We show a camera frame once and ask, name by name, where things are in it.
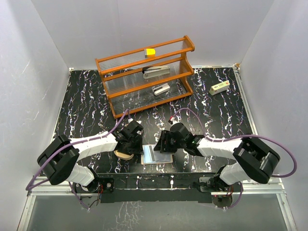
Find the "beige card box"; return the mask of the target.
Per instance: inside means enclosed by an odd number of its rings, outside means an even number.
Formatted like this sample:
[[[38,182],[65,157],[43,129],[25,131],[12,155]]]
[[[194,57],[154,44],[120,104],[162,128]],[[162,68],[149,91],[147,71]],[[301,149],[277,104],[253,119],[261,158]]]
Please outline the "beige card box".
[[[129,140],[121,133],[122,129],[123,129],[123,126],[119,125],[112,133],[117,141],[117,145],[114,150],[114,153],[120,159],[130,160],[134,156],[134,154],[130,154],[127,151]]]

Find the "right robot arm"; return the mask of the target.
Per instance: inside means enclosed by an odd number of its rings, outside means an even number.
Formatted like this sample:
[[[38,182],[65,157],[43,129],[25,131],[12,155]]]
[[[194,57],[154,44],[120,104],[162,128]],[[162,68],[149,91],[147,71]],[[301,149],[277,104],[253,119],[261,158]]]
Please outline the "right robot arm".
[[[182,124],[163,130],[154,151],[174,154],[183,149],[192,156],[217,156],[235,161],[222,166],[214,177],[197,187],[225,191],[243,180],[266,184],[270,180],[280,156],[257,137],[242,137],[230,141],[210,141],[204,135],[194,135]]]

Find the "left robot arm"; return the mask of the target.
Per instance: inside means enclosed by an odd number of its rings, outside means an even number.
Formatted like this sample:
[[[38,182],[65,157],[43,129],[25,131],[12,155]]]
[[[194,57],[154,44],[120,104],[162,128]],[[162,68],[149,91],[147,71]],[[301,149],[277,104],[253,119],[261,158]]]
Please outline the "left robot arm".
[[[143,126],[132,119],[126,126],[115,128],[112,133],[105,131],[77,139],[60,135],[38,157],[37,163],[45,166],[42,171],[51,185],[70,181],[94,192],[99,188],[100,181],[89,167],[80,166],[77,162],[104,152],[114,152],[122,159],[141,154],[142,133]]]

